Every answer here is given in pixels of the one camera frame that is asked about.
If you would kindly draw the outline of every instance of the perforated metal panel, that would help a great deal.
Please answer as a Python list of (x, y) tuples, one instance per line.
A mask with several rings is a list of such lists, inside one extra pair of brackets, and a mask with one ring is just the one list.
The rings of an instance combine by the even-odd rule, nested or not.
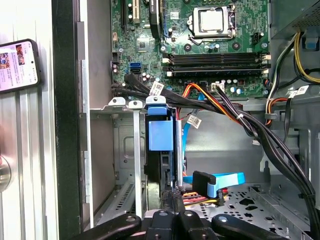
[(304, 16), (299, 18), (293, 25), (293, 28), (305, 29), (308, 27), (320, 26), (320, 3), (316, 4)]

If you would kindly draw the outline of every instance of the cable label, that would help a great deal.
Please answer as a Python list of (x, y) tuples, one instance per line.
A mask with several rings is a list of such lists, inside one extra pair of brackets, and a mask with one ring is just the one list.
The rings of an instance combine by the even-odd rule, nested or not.
[(298, 90), (293, 91), (290, 96), (289, 99), (293, 99), (295, 97), (295, 95), (297, 94)]
[(189, 118), (188, 118), (188, 121), (186, 121), (188, 124), (194, 126), (196, 129), (199, 128), (202, 120), (194, 115), (190, 115)]
[(160, 96), (162, 90), (164, 89), (164, 86), (162, 83), (154, 81), (153, 85), (150, 89), (149, 96)]
[(307, 92), (308, 88), (309, 88), (309, 85), (300, 87), (295, 95), (298, 96), (298, 95), (305, 94)]

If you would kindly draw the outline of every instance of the cpu socket cover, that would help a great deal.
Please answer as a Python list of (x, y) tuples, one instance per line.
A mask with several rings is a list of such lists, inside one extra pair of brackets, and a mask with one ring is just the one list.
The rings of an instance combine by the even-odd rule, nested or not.
[(204, 6), (193, 9), (187, 24), (192, 38), (210, 42), (215, 39), (233, 39), (236, 36), (236, 8)]

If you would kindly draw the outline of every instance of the sata port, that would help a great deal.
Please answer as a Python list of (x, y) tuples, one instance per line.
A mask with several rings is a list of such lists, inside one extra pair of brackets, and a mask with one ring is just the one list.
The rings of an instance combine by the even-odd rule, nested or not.
[(132, 69), (132, 68), (142, 68), (142, 64), (141, 64), (141, 62), (131, 62), (130, 63), (130, 68)]
[(141, 68), (130, 68), (130, 72), (133, 74), (140, 74)]

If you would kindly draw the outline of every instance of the pcie slot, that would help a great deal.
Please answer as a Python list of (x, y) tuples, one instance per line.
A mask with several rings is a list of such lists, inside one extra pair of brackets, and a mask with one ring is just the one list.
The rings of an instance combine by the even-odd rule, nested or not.
[(268, 71), (267, 65), (250, 66), (202, 66), (202, 67), (164, 67), (168, 77), (200, 77), (200, 76), (248, 76), (261, 75)]
[(121, 28), (126, 29), (127, 26), (127, 0), (120, 0), (121, 4)]
[(133, 22), (135, 24), (140, 23), (140, 4), (139, 0), (132, 0), (132, 6), (133, 6)]

